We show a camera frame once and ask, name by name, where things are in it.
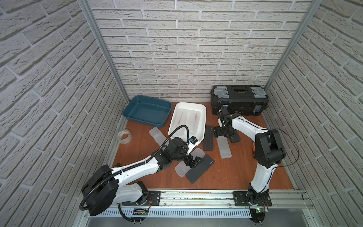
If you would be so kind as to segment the translucent case red content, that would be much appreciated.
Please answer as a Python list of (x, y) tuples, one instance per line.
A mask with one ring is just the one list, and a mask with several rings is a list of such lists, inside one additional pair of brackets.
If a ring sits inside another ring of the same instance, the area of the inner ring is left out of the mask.
[(189, 128), (190, 133), (195, 133), (198, 130), (200, 121), (200, 112), (199, 111), (190, 111), (187, 117), (187, 126)]

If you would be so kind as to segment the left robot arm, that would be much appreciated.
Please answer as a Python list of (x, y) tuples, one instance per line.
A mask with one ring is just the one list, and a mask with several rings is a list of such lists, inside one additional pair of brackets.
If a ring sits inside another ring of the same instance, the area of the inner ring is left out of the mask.
[(198, 166), (203, 159), (194, 158), (191, 152), (200, 141), (189, 134), (186, 140), (175, 137), (174, 134), (180, 129), (189, 128), (186, 125), (177, 127), (157, 151), (143, 160), (127, 166), (111, 168), (103, 165), (98, 168), (81, 188), (83, 199), (79, 210), (96, 216), (111, 205), (123, 202), (143, 203), (148, 196), (148, 190), (139, 181), (140, 178), (163, 171), (175, 161), (184, 162), (190, 168)]

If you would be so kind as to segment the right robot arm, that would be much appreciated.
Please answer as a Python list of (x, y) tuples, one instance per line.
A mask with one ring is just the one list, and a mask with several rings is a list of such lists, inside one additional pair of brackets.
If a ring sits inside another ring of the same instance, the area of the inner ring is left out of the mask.
[(258, 162), (255, 175), (249, 184), (246, 200), (251, 206), (267, 205), (269, 184), (275, 169), (285, 158), (281, 136), (276, 129), (267, 129), (252, 123), (240, 114), (230, 114), (227, 109), (217, 112), (219, 126), (215, 137), (224, 136), (231, 142), (240, 140), (238, 131), (254, 142), (253, 156)]

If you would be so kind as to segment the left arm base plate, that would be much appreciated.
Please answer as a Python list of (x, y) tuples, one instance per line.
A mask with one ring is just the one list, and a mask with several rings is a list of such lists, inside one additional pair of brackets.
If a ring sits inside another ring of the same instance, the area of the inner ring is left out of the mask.
[(161, 191), (149, 191), (147, 195), (143, 195), (136, 202), (123, 202), (124, 206), (159, 206), (161, 199)]

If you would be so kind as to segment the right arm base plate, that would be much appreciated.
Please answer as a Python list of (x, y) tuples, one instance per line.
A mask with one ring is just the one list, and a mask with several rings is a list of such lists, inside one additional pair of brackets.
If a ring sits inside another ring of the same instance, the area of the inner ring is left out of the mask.
[(255, 194), (252, 190), (248, 191), (233, 191), (234, 204), (237, 207), (242, 206), (272, 206), (269, 190)]

